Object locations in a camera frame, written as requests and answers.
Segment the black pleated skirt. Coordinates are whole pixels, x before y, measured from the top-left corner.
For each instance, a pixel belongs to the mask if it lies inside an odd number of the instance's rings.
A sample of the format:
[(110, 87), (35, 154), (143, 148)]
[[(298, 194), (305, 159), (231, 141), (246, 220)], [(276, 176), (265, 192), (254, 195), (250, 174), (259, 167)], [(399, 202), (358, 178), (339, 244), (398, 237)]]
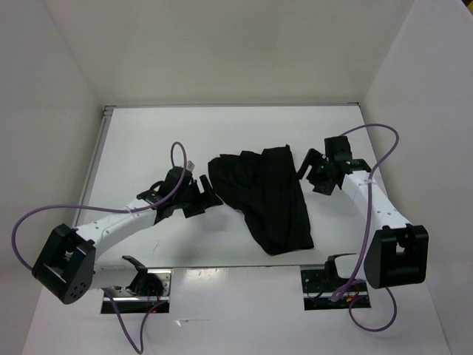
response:
[(271, 256), (314, 248), (307, 205), (288, 145), (220, 155), (208, 163), (216, 194), (240, 211), (249, 232)]

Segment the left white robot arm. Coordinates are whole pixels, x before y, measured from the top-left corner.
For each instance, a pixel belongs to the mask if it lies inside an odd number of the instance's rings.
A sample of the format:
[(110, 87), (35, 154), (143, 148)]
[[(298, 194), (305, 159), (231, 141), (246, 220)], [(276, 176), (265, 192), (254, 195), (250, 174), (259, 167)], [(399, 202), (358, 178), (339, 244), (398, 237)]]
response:
[(185, 217), (193, 217), (220, 205), (222, 201), (205, 175), (195, 180), (190, 171), (174, 168), (164, 180), (138, 194), (123, 214), (109, 214), (75, 228), (56, 226), (33, 266), (32, 275), (65, 305), (98, 288), (122, 287), (133, 296), (150, 290), (161, 296), (162, 281), (135, 257), (123, 256), (132, 264), (131, 268), (104, 267), (99, 264), (99, 257), (126, 238), (171, 217), (177, 209)]

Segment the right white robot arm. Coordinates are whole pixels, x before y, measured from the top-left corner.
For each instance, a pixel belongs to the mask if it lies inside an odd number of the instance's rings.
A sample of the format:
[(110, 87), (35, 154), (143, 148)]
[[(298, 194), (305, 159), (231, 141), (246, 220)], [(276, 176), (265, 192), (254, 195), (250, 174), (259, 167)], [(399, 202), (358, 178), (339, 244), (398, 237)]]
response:
[(313, 191), (322, 195), (339, 187), (366, 220), (353, 274), (340, 265), (327, 269), (324, 282), (329, 289), (342, 290), (355, 282), (360, 270), (362, 280), (374, 289), (424, 282), (429, 234), (393, 206), (365, 160), (354, 159), (350, 152), (325, 156), (309, 149), (296, 176), (307, 178)]

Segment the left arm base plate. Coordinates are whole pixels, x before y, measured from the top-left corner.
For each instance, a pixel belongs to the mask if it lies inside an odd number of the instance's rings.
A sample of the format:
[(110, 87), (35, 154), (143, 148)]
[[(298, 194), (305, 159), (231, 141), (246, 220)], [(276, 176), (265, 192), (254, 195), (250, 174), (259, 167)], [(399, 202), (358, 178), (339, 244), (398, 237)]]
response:
[(167, 314), (170, 308), (171, 269), (150, 269), (147, 275), (129, 286), (113, 286), (106, 290), (121, 314)]

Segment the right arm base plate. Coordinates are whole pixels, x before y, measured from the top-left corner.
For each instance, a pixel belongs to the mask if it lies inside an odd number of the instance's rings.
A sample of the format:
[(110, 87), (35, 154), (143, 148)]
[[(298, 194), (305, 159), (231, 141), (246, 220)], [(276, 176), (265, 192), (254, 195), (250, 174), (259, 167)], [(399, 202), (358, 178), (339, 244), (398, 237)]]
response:
[(333, 292), (346, 283), (338, 276), (329, 278), (322, 268), (302, 268), (302, 296), (306, 311), (326, 311), (353, 308), (371, 308), (370, 297), (365, 282), (352, 285), (339, 301), (331, 300)]

